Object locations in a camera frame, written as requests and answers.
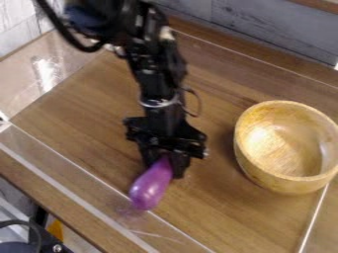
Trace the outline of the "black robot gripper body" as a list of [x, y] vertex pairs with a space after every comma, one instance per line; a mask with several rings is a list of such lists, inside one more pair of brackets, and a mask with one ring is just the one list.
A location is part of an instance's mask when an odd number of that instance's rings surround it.
[[141, 146], [156, 146], [165, 152], [184, 153], [203, 159], [205, 154], [205, 134], [185, 120], [184, 102], [171, 100], [138, 100], [144, 108], [143, 117], [124, 120], [126, 138]]

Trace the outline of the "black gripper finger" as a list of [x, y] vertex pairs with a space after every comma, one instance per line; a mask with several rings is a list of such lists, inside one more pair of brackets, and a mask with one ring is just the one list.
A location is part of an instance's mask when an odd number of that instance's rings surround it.
[[163, 151], [156, 146], [141, 146], [140, 153], [147, 168], [149, 168], [163, 156]]
[[172, 169], [172, 177], [180, 179], [184, 175], [184, 171], [189, 166], [189, 156], [184, 153], [172, 152], [168, 155], [168, 160]]

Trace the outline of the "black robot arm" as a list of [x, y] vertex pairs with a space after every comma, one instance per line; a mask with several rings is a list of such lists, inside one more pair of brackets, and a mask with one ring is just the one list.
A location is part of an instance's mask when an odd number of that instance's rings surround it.
[[148, 0], [64, 0], [57, 14], [48, 0], [34, 0], [62, 39], [90, 53], [109, 44], [138, 83], [140, 117], [124, 120], [126, 138], [153, 165], [168, 156], [172, 175], [181, 178], [193, 158], [201, 159], [207, 136], [187, 122], [183, 85], [185, 60], [169, 20]]

